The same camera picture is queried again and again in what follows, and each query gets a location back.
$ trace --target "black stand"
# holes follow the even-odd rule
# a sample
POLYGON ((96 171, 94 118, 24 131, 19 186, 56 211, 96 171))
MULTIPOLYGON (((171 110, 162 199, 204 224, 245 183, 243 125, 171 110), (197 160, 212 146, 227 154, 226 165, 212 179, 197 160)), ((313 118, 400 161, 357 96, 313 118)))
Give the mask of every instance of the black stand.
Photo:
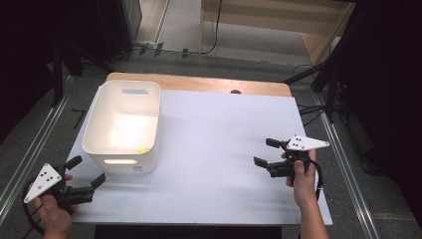
POLYGON ((54 62, 53 62, 53 81, 54 81, 54 100, 52 107, 54 108, 63 97, 63 72, 62 72, 62 61, 65 63, 69 72, 73 76, 81 76, 84 70, 83 66, 79 62, 79 57, 88 59, 93 64, 105 70, 107 73, 114 72, 106 63, 97 59, 95 56, 84 51, 83 49, 75 46, 72 43, 64 42, 56 46, 54 51, 54 62))
POLYGON ((364 16, 368 13, 372 3, 356 3, 356 6, 349 18, 347 26, 345 27, 343 36, 338 42, 337 46, 333 49, 329 57, 322 63, 315 67, 306 70, 292 78, 289 78, 282 83, 287 85, 293 84, 305 77, 312 75, 315 72, 319 72, 316 79, 312 83, 312 89, 314 92, 321 92, 322 89, 329 82, 328 94, 325 102, 325 113, 329 119, 329 122, 333 123, 332 119, 332 106, 335 97, 335 90, 340 78, 340 68, 342 64, 345 64, 347 60, 346 49, 350 49, 353 44, 353 35, 359 27, 360 23, 364 19, 364 16))

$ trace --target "hand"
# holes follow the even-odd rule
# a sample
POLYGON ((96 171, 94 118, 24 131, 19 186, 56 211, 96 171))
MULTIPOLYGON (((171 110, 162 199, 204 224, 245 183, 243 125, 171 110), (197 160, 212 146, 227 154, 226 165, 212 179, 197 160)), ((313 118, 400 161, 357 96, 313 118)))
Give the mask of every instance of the hand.
MULTIPOLYGON (((317 152, 315 149, 310 150, 311 160, 316 160, 317 152)), ((315 183, 316 183, 316 169, 313 164, 310 164, 307 172, 305 172, 304 162, 301 160, 295 161, 295 183, 290 177, 286 178, 286 185, 294 188, 295 201, 300 208, 309 204, 310 202, 317 202, 315 183)))
MULTIPOLYGON (((67 181, 72 179, 71 175, 65 175, 67 181)), ((35 205, 40 208, 38 213, 41 220, 43 220, 45 233, 44 238, 62 239, 68 238, 72 229, 72 217, 64 209, 57 204, 56 198, 53 195, 45 195, 35 199, 35 205)))

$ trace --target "tabletop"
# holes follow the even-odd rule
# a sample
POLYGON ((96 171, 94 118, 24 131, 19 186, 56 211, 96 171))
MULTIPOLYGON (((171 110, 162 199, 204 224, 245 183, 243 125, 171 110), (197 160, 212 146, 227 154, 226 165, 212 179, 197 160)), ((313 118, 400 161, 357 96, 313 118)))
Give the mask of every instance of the tabletop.
MULTIPOLYGON (((97 189, 94 201, 75 211, 75 222, 300 224, 300 210, 293 190, 284 185, 285 179, 272 178, 253 160, 254 156, 269 162, 281 160, 280 149, 265 145, 267 137, 287 140, 294 134, 305 135, 290 91, 284 91, 287 97, 222 94, 216 91, 256 93, 260 83, 251 87, 250 82, 234 80, 144 74, 111 74, 107 80, 150 80, 162 87, 159 161, 146 174, 106 173, 106 182, 97 189), (201 81, 214 87, 199 88, 201 81), (170 85, 180 90, 166 90, 170 85), (193 86, 196 91, 187 91, 193 86)), ((269 91, 277 92, 278 84, 269 85, 273 86, 269 91)), ((87 185, 102 173, 82 150, 87 121, 69 155, 84 159, 83 166, 72 169, 70 184, 75 187, 87 185)), ((323 193, 318 203, 324 223, 332 224, 323 193)))

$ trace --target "white plastic bin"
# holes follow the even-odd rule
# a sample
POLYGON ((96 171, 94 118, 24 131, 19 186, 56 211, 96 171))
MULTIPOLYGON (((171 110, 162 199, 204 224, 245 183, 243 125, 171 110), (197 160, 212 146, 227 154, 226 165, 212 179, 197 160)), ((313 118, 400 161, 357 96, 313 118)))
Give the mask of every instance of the white plastic bin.
POLYGON ((105 172, 149 172, 159 153, 160 87, 110 81, 94 102, 83 149, 105 172))

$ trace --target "black cable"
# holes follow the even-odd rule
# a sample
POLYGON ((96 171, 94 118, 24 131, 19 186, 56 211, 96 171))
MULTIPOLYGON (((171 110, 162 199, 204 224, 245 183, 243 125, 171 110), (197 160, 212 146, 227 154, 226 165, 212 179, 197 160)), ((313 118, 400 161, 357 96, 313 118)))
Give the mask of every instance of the black cable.
MULTIPOLYGON (((40 224, 40 222, 42 222, 41 219, 39 219, 37 221, 37 224, 40 224)), ((29 237, 29 235, 31 235, 31 232, 34 230, 34 227, 30 227, 27 232, 25 233, 25 235, 22 237, 22 239, 27 239, 29 237)))
POLYGON ((314 118, 312 118, 311 120, 309 120, 307 123, 304 124, 304 127, 307 126, 308 124, 310 124, 312 121, 314 121, 317 117, 319 117, 319 115, 321 115, 323 112, 318 113, 314 118))
MULTIPOLYGON (((215 41, 214 41, 214 45, 212 46, 212 48, 209 51, 204 52, 204 53, 200 53, 200 52, 179 52, 179 51, 171 51, 171 50, 159 50, 159 51, 160 52, 166 52, 166 53, 175 53, 175 54, 184 54, 184 55, 199 55, 199 56, 207 55, 207 54, 211 53, 212 51, 214 51, 214 49, 216 48, 217 43, 218 43, 218 26, 219 26, 219 23, 220 23, 220 15, 221 15, 221 6, 222 6, 222 3, 223 3, 223 0, 220 0, 220 4, 218 6, 217 22, 216 22, 216 26, 215 26, 215 35, 214 35, 215 36, 215 41)), ((155 51, 156 49, 146 47, 146 50, 148 50, 148 51, 155 51)))
MULTIPOLYGON (((314 69, 314 66, 313 66, 313 65, 304 64, 304 65, 298 65, 298 66, 296 66, 295 68, 293 68, 293 70, 292 70, 292 77, 294 77, 294 76, 295 76, 295 70, 296 70, 297 68, 300 68, 300 67, 311 67, 311 68, 314 70, 314 73, 317 73, 317 71, 314 69)), ((306 86, 310 86, 310 85, 311 85, 311 84, 305 84, 305 83, 302 83, 301 81, 298 81, 298 83, 299 83, 299 84, 301 84, 301 85, 306 85, 306 86)))

